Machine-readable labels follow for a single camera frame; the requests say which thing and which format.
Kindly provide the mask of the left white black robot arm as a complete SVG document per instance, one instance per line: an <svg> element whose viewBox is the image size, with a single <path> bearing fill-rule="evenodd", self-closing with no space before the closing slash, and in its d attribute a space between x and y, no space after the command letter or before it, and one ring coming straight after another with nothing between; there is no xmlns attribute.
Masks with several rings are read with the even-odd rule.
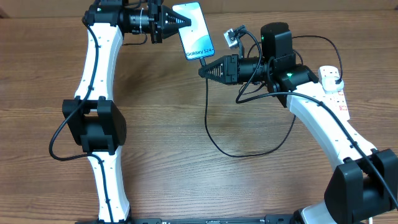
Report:
<svg viewBox="0 0 398 224"><path fill-rule="evenodd" d="M80 85L62 113L82 157L93 169L99 199L95 223L133 223L121 166L126 141L126 120L114 103L114 72L125 34L144 34L152 43L178 33L191 20L165 6L147 1L130 7L128 1L95 1L82 22L87 28L88 48Z"/></svg>

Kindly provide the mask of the blue Galaxy S24+ smartphone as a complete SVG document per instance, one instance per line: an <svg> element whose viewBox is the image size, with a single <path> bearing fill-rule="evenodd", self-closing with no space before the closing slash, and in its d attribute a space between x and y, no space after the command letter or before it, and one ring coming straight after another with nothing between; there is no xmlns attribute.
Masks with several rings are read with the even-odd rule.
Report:
<svg viewBox="0 0 398 224"><path fill-rule="evenodd" d="M176 4L172 10L191 20L190 26L178 30L185 58L195 60L213 56L215 50L200 3Z"/></svg>

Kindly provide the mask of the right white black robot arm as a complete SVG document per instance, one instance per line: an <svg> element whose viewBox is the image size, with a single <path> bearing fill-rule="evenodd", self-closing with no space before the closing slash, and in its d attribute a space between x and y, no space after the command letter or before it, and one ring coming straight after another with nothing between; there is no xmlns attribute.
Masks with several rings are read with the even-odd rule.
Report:
<svg viewBox="0 0 398 224"><path fill-rule="evenodd" d="M326 80L297 63L284 22L261 28L259 56L242 52L203 63L205 80L225 85L263 83L307 127L328 157L333 175L320 203L291 215L266 215L266 223L362 223L397 208L397 156L380 151L335 110Z"/></svg>

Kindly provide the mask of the white power strip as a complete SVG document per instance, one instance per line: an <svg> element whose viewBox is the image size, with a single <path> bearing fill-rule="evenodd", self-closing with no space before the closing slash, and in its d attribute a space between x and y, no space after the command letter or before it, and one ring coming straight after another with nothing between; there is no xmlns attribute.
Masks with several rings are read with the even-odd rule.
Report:
<svg viewBox="0 0 398 224"><path fill-rule="evenodd" d="M324 65L318 69L318 77L321 82L321 77L338 77L340 73L338 69L331 65ZM327 94L333 106L335 107L336 114L343 120L349 121L350 115L348 105L346 102L345 94L343 89L341 91Z"/></svg>

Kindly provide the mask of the white charger plug adapter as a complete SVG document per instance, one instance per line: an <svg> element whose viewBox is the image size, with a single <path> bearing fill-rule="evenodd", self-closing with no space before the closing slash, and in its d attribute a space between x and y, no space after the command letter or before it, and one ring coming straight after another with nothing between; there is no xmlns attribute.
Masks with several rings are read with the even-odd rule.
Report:
<svg viewBox="0 0 398 224"><path fill-rule="evenodd" d="M338 77L321 77L321 84L326 94L341 91L345 85Z"/></svg>

